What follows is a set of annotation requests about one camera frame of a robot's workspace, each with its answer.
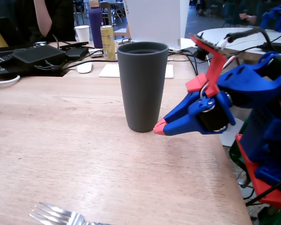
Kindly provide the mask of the blue gripper black motor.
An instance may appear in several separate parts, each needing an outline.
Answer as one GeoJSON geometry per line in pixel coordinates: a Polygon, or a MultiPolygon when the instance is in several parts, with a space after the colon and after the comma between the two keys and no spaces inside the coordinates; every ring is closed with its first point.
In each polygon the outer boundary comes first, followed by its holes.
{"type": "Polygon", "coordinates": [[[191,92],[158,121],[153,132],[166,136],[189,132],[200,132],[203,135],[223,132],[228,124],[236,124],[230,110],[232,106],[229,93],[223,90],[213,97],[208,97],[205,92],[191,92]]]}

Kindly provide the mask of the background person hand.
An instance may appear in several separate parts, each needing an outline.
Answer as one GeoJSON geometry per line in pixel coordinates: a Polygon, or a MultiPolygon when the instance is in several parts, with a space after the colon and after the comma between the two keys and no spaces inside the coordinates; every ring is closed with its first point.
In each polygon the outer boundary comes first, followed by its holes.
{"type": "Polygon", "coordinates": [[[256,20],[257,20],[257,17],[255,15],[248,15],[246,13],[239,14],[239,17],[240,17],[241,20],[246,20],[250,24],[255,24],[256,20]]]}

